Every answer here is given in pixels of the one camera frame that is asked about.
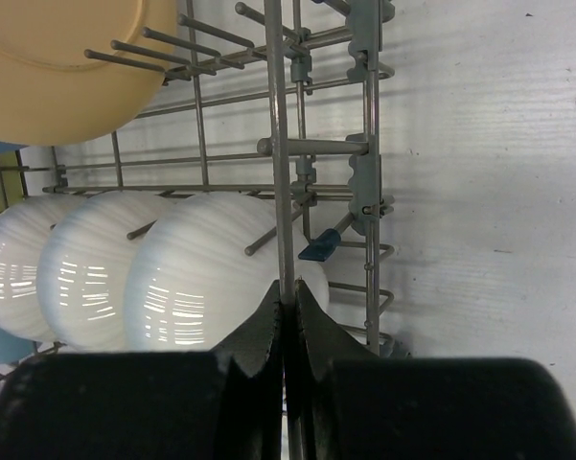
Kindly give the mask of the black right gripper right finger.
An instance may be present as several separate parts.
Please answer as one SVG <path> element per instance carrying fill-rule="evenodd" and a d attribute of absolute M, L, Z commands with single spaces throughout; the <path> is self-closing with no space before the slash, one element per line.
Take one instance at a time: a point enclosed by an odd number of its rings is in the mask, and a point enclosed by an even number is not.
<path fill-rule="evenodd" d="M 285 319 L 287 409 L 309 459 L 576 459 L 576 420 L 536 361 L 382 358 L 304 282 Z"/>

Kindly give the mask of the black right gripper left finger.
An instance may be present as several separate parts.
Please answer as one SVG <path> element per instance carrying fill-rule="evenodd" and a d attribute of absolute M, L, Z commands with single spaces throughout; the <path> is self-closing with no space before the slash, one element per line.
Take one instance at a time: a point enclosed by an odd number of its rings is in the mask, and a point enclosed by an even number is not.
<path fill-rule="evenodd" d="M 209 351 L 30 359 L 0 393 L 0 459 L 277 459 L 281 323 L 272 284 Z"/>

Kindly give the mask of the grey wire dish rack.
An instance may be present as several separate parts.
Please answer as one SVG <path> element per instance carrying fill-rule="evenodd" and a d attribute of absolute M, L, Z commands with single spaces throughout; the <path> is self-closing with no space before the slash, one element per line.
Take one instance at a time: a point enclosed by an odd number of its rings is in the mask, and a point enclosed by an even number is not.
<path fill-rule="evenodd" d="M 216 192 L 235 193 L 267 201 L 275 209 L 276 225 L 248 245 L 244 250 L 245 254 L 251 256 L 266 243 L 276 241 L 278 279 L 305 280 L 319 303 L 327 306 L 331 283 L 326 279 L 320 262 L 303 259 L 303 254 L 310 248 L 311 241 L 296 227 L 295 220 L 303 217 L 307 213 L 308 206 L 328 192 L 327 187 L 315 182 L 314 161 L 328 156 L 346 156 L 354 167 L 353 174 L 346 185 L 335 186 L 334 193 L 349 202 L 348 213 L 341 221 L 341 226 L 352 227 L 363 237 L 361 247 L 367 252 L 365 267 L 367 281 L 363 287 L 366 296 L 366 322 L 361 331 L 367 339 L 369 349 L 377 351 L 382 345 L 379 331 L 380 315 L 393 300 L 392 293 L 379 286 L 379 264 L 392 251 L 389 245 L 379 243 L 379 227 L 374 220 L 378 212 L 387 208 L 386 201 L 372 196 L 379 183 L 377 174 L 380 156 L 377 154 L 378 144 L 375 140 L 379 126 L 375 121 L 368 120 L 363 133 L 342 140 L 303 137 L 294 139 L 287 133 L 286 102 L 289 95 L 300 95 L 305 92 L 306 85 L 302 75 L 310 69 L 313 50 L 346 43 L 366 89 L 367 112 L 369 115 L 376 115 L 379 83 L 389 78 L 392 70 L 369 59 L 367 50 L 360 45 L 360 39 L 366 29 L 378 27 L 391 17 L 392 4 L 382 2 L 376 17 L 369 20 L 363 18 L 364 2 L 334 2 L 334 8 L 346 16 L 345 25 L 322 33 L 311 33 L 304 28 L 292 29 L 284 26 L 281 22 L 281 3 L 278 1 L 265 2 L 261 11 L 250 8 L 244 2 L 238 2 L 237 12 L 261 24 L 265 29 L 266 42 L 257 45 L 242 35 L 232 34 L 196 19 L 191 2 L 174 2 L 177 4 L 175 34 L 161 33 L 150 28 L 144 28 L 142 31 L 143 37 L 147 40 L 172 45 L 172 53 L 162 54 L 114 40 L 111 43 L 112 49 L 134 55 L 133 58 L 119 57 L 117 63 L 144 68 L 146 65 L 140 60 L 142 57 L 166 60 L 170 66 L 164 73 L 165 79 L 161 88 L 168 84 L 179 83 L 199 87 L 202 78 L 213 77 L 219 71 L 233 69 L 245 74 L 256 64 L 262 64 L 268 72 L 269 87 L 265 91 L 265 98 L 270 102 L 271 132 L 269 136 L 259 140 L 254 155 L 258 159 L 272 160 L 272 182 L 259 185 L 219 184 L 203 178 L 194 185 L 163 186 L 136 185 L 118 180 L 108 186 L 75 187 L 68 181 L 69 167 L 57 160 L 51 160 L 48 171 L 56 178 L 55 184 L 41 195 L 28 195 L 22 201 L 33 196 L 48 195 L 81 196 L 86 199 L 115 191 L 146 192 L 168 199 L 173 206 L 191 196 Z M 149 114 L 150 103 L 133 120 L 104 136 L 68 145 L 17 144 L 21 148 L 15 152 L 32 147 L 56 150 L 104 137 L 112 138 L 120 128 Z M 49 355 L 61 346 L 69 346 L 58 337 L 53 342 L 32 342 L 34 352 L 30 356 L 13 363 L 0 364 L 0 381 L 5 380 L 8 374 L 26 359 L 37 355 Z"/>

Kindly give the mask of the orange plastic plate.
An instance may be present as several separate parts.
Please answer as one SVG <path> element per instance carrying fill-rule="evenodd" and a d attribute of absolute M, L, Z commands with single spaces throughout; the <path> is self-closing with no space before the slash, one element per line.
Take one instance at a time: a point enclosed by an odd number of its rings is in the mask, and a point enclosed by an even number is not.
<path fill-rule="evenodd" d="M 174 1 L 0 1 L 0 142 L 50 146 L 104 136 L 152 101 L 170 64 L 114 40 L 171 54 L 144 28 L 173 35 Z"/>

